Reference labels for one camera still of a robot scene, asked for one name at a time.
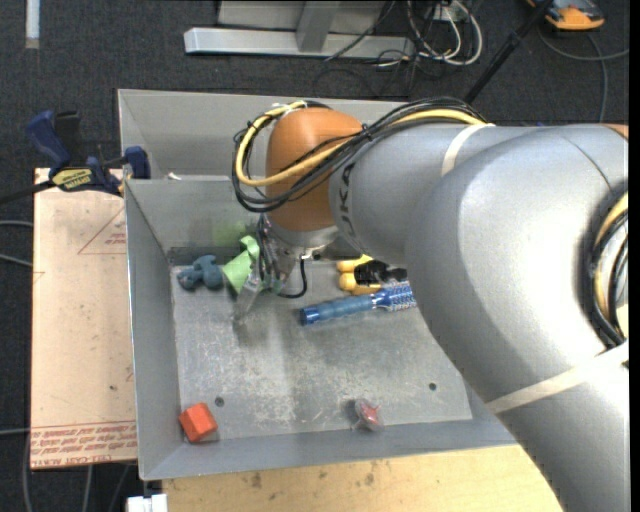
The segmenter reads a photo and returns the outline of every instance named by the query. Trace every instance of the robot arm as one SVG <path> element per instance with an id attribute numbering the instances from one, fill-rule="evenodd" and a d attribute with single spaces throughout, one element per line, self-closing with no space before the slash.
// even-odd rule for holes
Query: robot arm
<path id="1" fill-rule="evenodd" d="M 626 137 L 412 105 L 364 128 L 315 105 L 278 116 L 260 203 L 277 205 L 263 212 L 270 236 L 296 259 L 340 234 L 406 268 L 432 334 L 560 503 L 630 510 L 628 332 L 594 327 L 617 295 L 586 257 L 606 232 L 608 275 L 620 266 Z"/>

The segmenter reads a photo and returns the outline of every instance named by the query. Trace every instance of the white tape stripe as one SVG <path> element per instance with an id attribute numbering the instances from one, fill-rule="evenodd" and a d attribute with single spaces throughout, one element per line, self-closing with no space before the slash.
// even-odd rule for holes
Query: white tape stripe
<path id="1" fill-rule="evenodd" d="M 40 39 L 40 0 L 27 0 L 25 31 L 27 39 Z"/>
<path id="2" fill-rule="evenodd" d="M 456 165 L 456 158 L 458 158 L 458 153 L 460 149 L 467 142 L 467 139 L 471 137 L 474 133 L 482 128 L 487 126 L 495 126 L 494 124 L 473 124 L 468 126 L 464 130 L 462 130 L 458 135 L 456 135 L 449 147 L 447 148 L 447 152 L 444 155 L 444 160 L 442 161 L 442 171 L 441 176 L 447 174 L 451 169 L 453 169 Z"/>
<path id="3" fill-rule="evenodd" d="M 538 384 L 514 391 L 487 404 L 493 414 L 500 414 L 516 407 L 542 400 L 567 389 L 571 389 L 594 377 L 597 372 L 620 366 L 629 360 L 629 340 L 622 345 L 597 355 L 589 362 L 576 366 L 560 375 L 543 380 Z"/>

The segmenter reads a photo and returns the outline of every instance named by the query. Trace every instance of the yellow cable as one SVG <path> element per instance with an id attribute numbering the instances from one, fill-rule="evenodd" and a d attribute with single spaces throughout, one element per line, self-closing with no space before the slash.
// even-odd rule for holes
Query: yellow cable
<path id="1" fill-rule="evenodd" d="M 324 160 L 326 157 L 331 155 L 338 148 L 340 148 L 341 146 L 346 144 L 349 140 L 351 140 L 351 139 L 347 139 L 344 142 L 341 142 L 332 148 L 326 149 L 315 155 L 312 155 L 309 158 L 306 158 L 305 160 L 303 160 L 302 162 L 297 163 L 293 167 L 290 167 L 286 171 L 278 173 L 274 176 L 270 176 L 268 178 L 262 178 L 262 179 L 247 178 L 242 169 L 242 161 L 244 160 L 244 153 L 249 144 L 249 140 L 251 140 L 251 138 L 260 131 L 259 128 L 264 124 L 265 121 L 267 120 L 271 121 L 273 117 L 277 117 L 283 114 L 287 110 L 291 110 L 293 108 L 299 108 L 301 105 L 306 105 L 306 104 L 304 102 L 296 102 L 286 107 L 280 107 L 278 109 L 274 109 L 269 112 L 266 112 L 261 117 L 259 117 L 256 121 L 254 121 L 254 123 L 249 127 L 249 129 L 247 130 L 247 133 L 245 134 L 245 136 L 242 138 L 242 141 L 240 142 L 240 145 L 238 147 L 238 153 L 236 155 L 236 160 L 235 160 L 235 173 L 240 183 L 250 187 L 265 187 L 268 185 L 279 183 L 297 174 L 301 170 L 304 170 L 305 168 L 312 167 L 322 162 L 322 160 Z M 428 110 L 425 112 L 417 112 L 415 114 L 409 114 L 401 119 L 398 119 L 397 121 L 394 121 L 391 125 L 393 126 L 399 123 L 415 121 L 417 119 L 426 119 L 426 118 L 455 119 L 456 121 L 462 121 L 463 123 L 467 123 L 467 124 L 485 124 L 483 121 L 480 121 L 479 119 L 476 119 L 475 117 L 465 114 L 463 112 L 458 112 L 457 110 L 434 109 L 434 110 Z"/>
<path id="2" fill-rule="evenodd" d="M 607 229 L 613 224 L 613 222 L 625 211 L 629 209 L 629 193 L 625 192 L 624 195 L 618 200 L 618 202 L 611 208 L 609 213 L 604 219 L 598 236 L 596 237 L 596 245 L 600 242 L 602 236 L 606 233 Z M 608 297 L 604 292 L 602 285 L 602 262 L 598 262 L 596 273 L 593 279 L 593 293 L 596 296 L 596 303 L 602 312 L 602 315 L 609 321 L 611 321 L 611 311 L 609 310 Z"/>

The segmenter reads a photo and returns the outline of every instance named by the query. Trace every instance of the floor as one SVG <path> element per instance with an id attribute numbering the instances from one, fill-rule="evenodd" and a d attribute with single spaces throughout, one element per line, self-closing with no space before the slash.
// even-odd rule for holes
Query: floor
<path id="1" fill-rule="evenodd" d="M 407 33 L 404 2 L 396 2 L 377 33 Z M 595 32 L 534 29 L 477 96 L 473 106 L 503 124 L 564 124 L 629 120 L 630 2 L 601 0 L 606 22 Z M 492 58 L 531 14 L 524 0 L 474 0 L 484 49 L 464 67 L 425 62 L 423 69 L 376 69 L 350 59 L 187 56 L 183 33 L 214 21 L 215 2 L 66 0 L 42 2 L 40 49 L 25 49 L 25 2 L 0 3 L 0 196 L 28 187 L 31 170 L 46 166 L 25 137 L 38 112 L 77 110 L 84 151 L 119 150 L 119 88 L 406 101 L 463 98 Z M 547 47 L 552 44 L 570 58 Z M 611 58 L 594 60 L 598 55 Z M 0 221 L 33 218 L 32 199 L 0 205 Z M 28 227 L 0 225 L 0 254 L 29 260 Z M 0 431 L 29 425 L 30 269 L 0 260 Z M 25 510 L 25 434 L 0 432 L 0 503 Z M 33 510 L 119 510 L 122 497 L 144 492 L 133 467 L 96 466 L 28 475 Z"/>

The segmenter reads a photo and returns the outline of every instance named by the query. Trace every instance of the red block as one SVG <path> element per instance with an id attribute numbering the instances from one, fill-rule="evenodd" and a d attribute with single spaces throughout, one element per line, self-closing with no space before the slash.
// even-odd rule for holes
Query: red block
<path id="1" fill-rule="evenodd" d="M 192 443 L 196 443 L 218 430 L 218 424 L 204 402 L 185 409 L 178 419 L 187 438 Z"/>

